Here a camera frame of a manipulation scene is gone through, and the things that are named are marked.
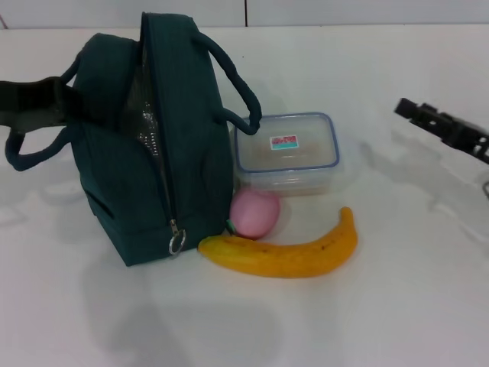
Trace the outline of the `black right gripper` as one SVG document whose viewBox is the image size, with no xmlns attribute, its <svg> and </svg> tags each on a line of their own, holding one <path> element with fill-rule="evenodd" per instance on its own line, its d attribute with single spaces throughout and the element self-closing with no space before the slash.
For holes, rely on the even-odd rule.
<svg viewBox="0 0 489 367">
<path fill-rule="evenodd" d="M 402 98 L 394 113 L 422 130 L 435 135 L 455 150 L 488 164 L 488 132 L 470 122 L 455 119 L 435 107 Z"/>
</svg>

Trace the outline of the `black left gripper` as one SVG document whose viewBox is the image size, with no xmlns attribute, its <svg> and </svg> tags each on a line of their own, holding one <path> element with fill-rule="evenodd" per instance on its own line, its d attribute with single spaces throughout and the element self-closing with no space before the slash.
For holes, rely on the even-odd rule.
<svg viewBox="0 0 489 367">
<path fill-rule="evenodd" d="M 58 77 L 32 83 L 1 81 L 1 126 L 28 133 L 85 120 L 83 95 Z"/>
</svg>

